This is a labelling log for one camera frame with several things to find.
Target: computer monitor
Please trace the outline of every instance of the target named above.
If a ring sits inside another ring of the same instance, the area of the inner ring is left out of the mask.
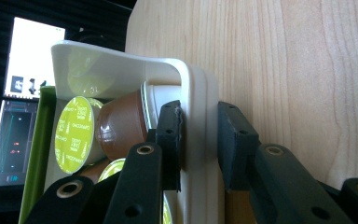
[[[8,54],[4,97],[37,101],[42,86],[54,86],[51,46],[65,29],[15,18]]]
[[[23,185],[39,90],[54,86],[51,46],[65,29],[14,18],[0,110],[0,186]]]
[[[0,186],[24,184],[34,135],[36,111],[36,102],[2,102]]]

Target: wooden surface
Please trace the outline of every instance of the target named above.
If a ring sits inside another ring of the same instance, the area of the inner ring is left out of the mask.
[[[263,143],[333,187],[358,176],[357,0],[138,0],[126,51],[211,71]],[[235,195],[227,223],[243,222]]]

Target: dark background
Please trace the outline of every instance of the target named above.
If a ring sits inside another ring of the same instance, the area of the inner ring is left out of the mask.
[[[66,39],[124,51],[134,4],[124,0],[0,1],[0,104],[14,17],[65,28]],[[22,190],[23,186],[0,187],[0,223],[18,222]]]

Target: white capsule holder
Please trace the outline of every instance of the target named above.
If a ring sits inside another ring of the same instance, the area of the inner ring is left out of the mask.
[[[214,75],[177,59],[140,57],[72,41],[59,42],[51,51],[56,117],[62,106],[78,95],[113,100],[139,90],[145,83],[180,86],[186,140],[181,152],[182,190],[165,192],[173,223],[224,223],[224,187],[217,160],[218,88]],[[45,189],[66,176],[54,164],[53,151],[49,154]]]

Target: light wood table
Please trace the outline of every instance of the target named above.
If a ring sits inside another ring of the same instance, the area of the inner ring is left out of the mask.
[[[357,0],[138,0],[126,51],[211,71],[263,143],[338,189],[358,176]],[[227,223],[246,197],[227,195]]]

